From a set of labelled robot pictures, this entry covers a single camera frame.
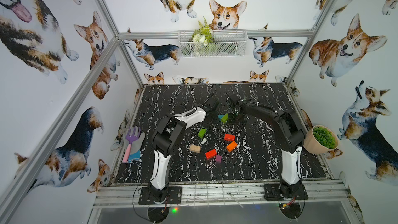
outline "wire basket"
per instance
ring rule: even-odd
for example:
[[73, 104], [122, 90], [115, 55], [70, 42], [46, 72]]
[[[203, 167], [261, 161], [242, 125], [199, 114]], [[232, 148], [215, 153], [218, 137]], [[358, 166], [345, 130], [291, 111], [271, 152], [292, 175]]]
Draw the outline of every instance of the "wire basket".
[[248, 35], [245, 30], [215, 30], [214, 42], [206, 46], [192, 42], [193, 31], [179, 31], [178, 42], [182, 57], [231, 57], [244, 56]]

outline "wooden block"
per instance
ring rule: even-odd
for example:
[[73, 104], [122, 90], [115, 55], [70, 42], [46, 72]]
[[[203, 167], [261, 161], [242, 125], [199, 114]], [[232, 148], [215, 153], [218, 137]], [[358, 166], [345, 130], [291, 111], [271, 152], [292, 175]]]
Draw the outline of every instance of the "wooden block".
[[217, 151], [216, 150], [211, 150], [210, 152], [206, 152], [206, 158], [207, 160], [217, 156]]
[[238, 144], [234, 141], [234, 142], [230, 143], [230, 144], [226, 147], [226, 149], [227, 149], [228, 152], [231, 152], [231, 151], [232, 151], [233, 149], [235, 149], [237, 146], [238, 146]]
[[231, 134], [225, 134], [224, 140], [229, 141], [229, 142], [235, 141], [235, 136], [231, 135]]
[[189, 150], [190, 150], [191, 152], [200, 153], [200, 146], [196, 146], [196, 145], [191, 144], [191, 145], [189, 146]]

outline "toy block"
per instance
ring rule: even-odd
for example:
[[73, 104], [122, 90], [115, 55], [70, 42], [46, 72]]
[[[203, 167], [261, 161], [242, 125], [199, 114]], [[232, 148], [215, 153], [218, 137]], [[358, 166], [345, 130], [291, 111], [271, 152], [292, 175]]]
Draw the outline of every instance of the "toy block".
[[205, 135], [207, 129], [201, 129], [198, 133], [198, 137], [203, 138], [203, 136]]
[[221, 118], [221, 122], [225, 123], [228, 120], [228, 113]]
[[221, 160], [222, 160], [222, 156], [217, 155], [216, 156], [216, 163], [221, 163]]
[[231, 152], [231, 151], [232, 151], [233, 149], [235, 149], [237, 146], [238, 146], [238, 144], [234, 141], [234, 142], [230, 143], [230, 144], [226, 147], [226, 149], [227, 149], [228, 152]]
[[190, 150], [191, 152], [200, 153], [200, 146], [196, 146], [196, 145], [191, 144], [191, 145], [189, 146], [189, 150]]
[[224, 140], [229, 141], [229, 142], [235, 141], [235, 136], [231, 135], [231, 134], [225, 134]]
[[217, 151], [216, 150], [211, 150], [210, 152], [206, 152], [206, 158], [207, 160], [217, 156]]

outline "corgi tongue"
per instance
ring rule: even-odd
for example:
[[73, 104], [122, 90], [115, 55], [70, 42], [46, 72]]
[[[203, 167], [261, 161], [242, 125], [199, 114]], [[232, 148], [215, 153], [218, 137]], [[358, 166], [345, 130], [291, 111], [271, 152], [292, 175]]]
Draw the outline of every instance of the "corgi tongue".
[[21, 19], [24, 22], [30, 22], [32, 20], [32, 15], [30, 15], [30, 12], [23, 6], [20, 2], [14, 4], [11, 7], [11, 10], [17, 15], [19, 19]]

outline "black marble surface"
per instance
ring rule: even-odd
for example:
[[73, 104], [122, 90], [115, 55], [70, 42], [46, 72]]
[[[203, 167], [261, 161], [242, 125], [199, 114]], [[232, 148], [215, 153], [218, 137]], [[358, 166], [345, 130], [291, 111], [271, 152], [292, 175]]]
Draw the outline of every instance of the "black marble surface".
[[[252, 84], [202, 84], [202, 85], [155, 85], [147, 86], [138, 109], [134, 126], [142, 127], [151, 137], [156, 124], [150, 125], [165, 114], [178, 114], [192, 108], [194, 102], [203, 102], [210, 93], [220, 100], [218, 114], [230, 112], [225, 93], [236, 93], [241, 98], [254, 97], [259, 102], [276, 109], [293, 109], [292, 102], [281, 83]], [[189, 181], [236, 181], [277, 179], [282, 170], [281, 151], [273, 140], [270, 126], [248, 117], [246, 126], [222, 124], [210, 127], [203, 140], [197, 134], [201, 124], [195, 124], [186, 131], [179, 152], [172, 157], [170, 182]], [[224, 134], [233, 134], [238, 146], [228, 152]], [[150, 141], [142, 144], [141, 161], [120, 164], [114, 183], [148, 182], [152, 176], [154, 151]], [[200, 153], [189, 151], [190, 144], [201, 146]], [[222, 163], [215, 158], [206, 160], [205, 152], [216, 149], [222, 156]], [[326, 177], [315, 155], [303, 149], [301, 167], [304, 178]]]

